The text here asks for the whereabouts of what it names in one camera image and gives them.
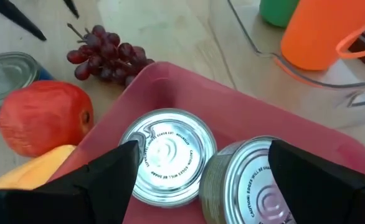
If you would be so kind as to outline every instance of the fake fruit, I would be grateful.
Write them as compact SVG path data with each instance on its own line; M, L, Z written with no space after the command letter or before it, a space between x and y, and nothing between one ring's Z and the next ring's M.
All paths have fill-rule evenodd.
M0 109L0 133L22 156L37 157L57 146L78 145L92 127L88 95L60 81L37 81L13 91Z
M129 43L120 43L120 36L106 32L101 25L95 25L87 34L80 34L71 24L67 24L84 43L78 50L71 50L67 60L80 64L75 69L78 80L86 80L93 75L104 82L115 82L128 86L142 69L154 62L146 58L145 50Z
M32 190L45 184L76 146L59 146L0 177L0 189Z

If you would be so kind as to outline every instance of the cup handle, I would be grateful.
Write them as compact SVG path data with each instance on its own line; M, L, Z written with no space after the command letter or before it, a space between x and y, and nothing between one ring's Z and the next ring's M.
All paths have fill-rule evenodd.
M337 46L336 51L338 52L341 58L345 59L353 59L365 56L365 50L361 52L347 52L346 50L350 47L349 44L353 43L355 39L357 39L363 32L365 31L365 25L363 25L358 30L350 33L343 40L341 40Z

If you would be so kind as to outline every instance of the bunch of grapes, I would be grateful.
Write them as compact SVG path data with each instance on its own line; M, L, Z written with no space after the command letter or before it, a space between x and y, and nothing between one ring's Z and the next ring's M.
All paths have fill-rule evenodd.
M75 69L78 80L86 80L90 75L98 77L104 82L116 82L128 86L134 77L145 68L154 63L146 58L142 47L132 46L129 43L120 43L116 33L107 32L103 26L96 25L90 32L82 36L71 24L70 27L84 43L78 50L71 50L67 60L72 64L79 64Z

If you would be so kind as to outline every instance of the green cup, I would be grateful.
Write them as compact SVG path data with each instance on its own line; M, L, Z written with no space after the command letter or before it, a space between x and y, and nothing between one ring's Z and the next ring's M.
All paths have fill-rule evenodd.
M260 15L272 25L288 26L299 0L261 0Z

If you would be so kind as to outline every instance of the yellow fruit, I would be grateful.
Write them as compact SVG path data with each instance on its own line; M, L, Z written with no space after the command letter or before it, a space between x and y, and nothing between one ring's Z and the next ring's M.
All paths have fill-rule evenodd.
M0 189L32 190L45 184L76 146L64 145L16 167L0 177Z

